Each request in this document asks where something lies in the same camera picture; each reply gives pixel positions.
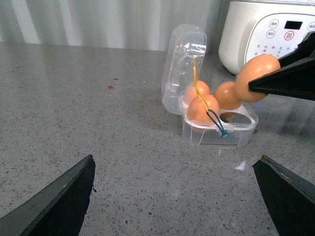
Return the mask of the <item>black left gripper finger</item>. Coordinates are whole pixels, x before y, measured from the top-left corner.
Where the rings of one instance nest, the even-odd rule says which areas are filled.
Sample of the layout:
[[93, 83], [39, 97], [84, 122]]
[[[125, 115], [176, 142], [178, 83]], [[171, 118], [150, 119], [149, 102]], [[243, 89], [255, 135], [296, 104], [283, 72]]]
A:
[[268, 212], [281, 236], [315, 234], [315, 185], [263, 155], [253, 165]]
[[301, 43], [298, 44], [297, 48], [286, 54], [285, 56], [279, 58], [279, 63], [281, 67], [288, 66], [294, 62], [301, 59], [309, 57], [315, 50], [315, 32], [309, 32], [306, 34]]
[[95, 161], [87, 155], [25, 203], [0, 219], [2, 236], [79, 235], [94, 185]]
[[280, 59], [281, 69], [249, 82], [249, 91], [315, 99], [315, 59]]

